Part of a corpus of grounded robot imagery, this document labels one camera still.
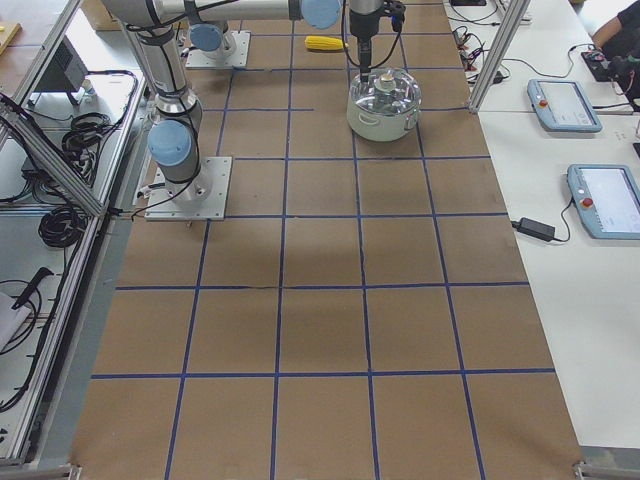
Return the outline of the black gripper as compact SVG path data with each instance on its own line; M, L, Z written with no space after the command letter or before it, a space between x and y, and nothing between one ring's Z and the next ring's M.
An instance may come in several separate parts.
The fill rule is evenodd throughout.
M379 68L393 54L401 37L404 26L404 3L393 0L349 1L349 28L356 39L359 78L361 83L367 82L367 68ZM389 53L377 64L372 61L372 39L379 33L382 18L389 18L392 31L396 34Z

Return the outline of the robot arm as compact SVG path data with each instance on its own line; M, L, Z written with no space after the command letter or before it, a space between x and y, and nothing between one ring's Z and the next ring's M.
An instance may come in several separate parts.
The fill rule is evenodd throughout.
M224 24L193 24L189 28L189 39L199 54L213 65L227 65L237 46L233 33Z
M212 194L213 179L199 152L202 107L191 89L175 39L174 27L185 20L196 49L225 54L235 43L231 20L303 20L324 30L335 23L349 27L357 41L357 68L374 68L372 40L382 18L399 33L405 7L399 1L108 1L106 9L133 33L141 65L153 83L159 121L147 146L165 179L168 199L178 208L194 208Z

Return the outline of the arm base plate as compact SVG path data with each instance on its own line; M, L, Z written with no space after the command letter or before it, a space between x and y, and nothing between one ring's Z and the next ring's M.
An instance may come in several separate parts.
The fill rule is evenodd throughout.
M251 32L247 30L196 29L189 31L192 48L186 68L192 70L244 69L248 61Z
M167 183L159 167L154 181L164 186L150 192L151 206L143 211L148 221L200 221L225 218L226 202L232 171L231 157L204 157L200 173L186 188Z

